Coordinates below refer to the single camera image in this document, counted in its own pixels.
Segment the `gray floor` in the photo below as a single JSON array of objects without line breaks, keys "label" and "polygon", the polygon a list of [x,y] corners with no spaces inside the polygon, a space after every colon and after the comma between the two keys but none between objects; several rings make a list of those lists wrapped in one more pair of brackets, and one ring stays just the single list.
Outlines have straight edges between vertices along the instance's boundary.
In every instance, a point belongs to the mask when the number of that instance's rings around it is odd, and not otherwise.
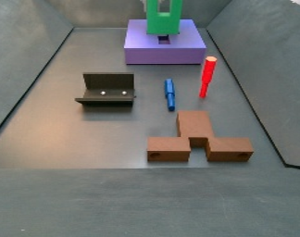
[{"label": "gray floor", "polygon": [[[220,52],[201,33],[209,56],[218,57],[206,99],[198,97],[201,65],[128,66],[125,29],[75,29],[0,130],[0,168],[281,167]],[[75,102],[86,90],[83,72],[122,71],[136,73],[132,109]],[[256,153],[248,163],[209,163],[202,149],[192,151],[189,163],[148,163],[148,137],[176,136],[166,78],[176,82],[176,110],[206,110],[217,136],[251,138]]]}]

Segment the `gray wall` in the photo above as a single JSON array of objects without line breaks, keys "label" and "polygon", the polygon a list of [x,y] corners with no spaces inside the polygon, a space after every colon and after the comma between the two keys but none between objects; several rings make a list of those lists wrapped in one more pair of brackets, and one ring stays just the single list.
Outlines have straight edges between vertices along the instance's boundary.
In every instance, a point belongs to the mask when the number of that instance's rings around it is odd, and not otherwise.
[{"label": "gray wall", "polygon": [[0,0],[0,124],[71,29],[43,0]]},{"label": "gray wall", "polygon": [[[46,0],[77,27],[125,28],[130,19],[145,19],[141,0]],[[206,27],[232,0],[184,0],[184,19]]]},{"label": "gray wall", "polygon": [[300,167],[300,6],[233,0],[208,29],[280,154]]}]

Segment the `brown wooden block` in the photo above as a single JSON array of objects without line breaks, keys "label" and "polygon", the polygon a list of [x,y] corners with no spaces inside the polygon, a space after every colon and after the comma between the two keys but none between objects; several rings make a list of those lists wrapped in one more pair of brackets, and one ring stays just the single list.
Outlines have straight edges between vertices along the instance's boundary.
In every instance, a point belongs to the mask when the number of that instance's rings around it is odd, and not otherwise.
[{"label": "brown wooden block", "polygon": [[188,162],[190,158],[190,142],[182,137],[149,137],[148,161]]},{"label": "brown wooden block", "polygon": [[249,138],[209,138],[208,161],[248,161],[253,153]]},{"label": "brown wooden block", "polygon": [[206,147],[214,137],[208,111],[178,111],[176,125],[177,135],[190,139],[192,147]]}]

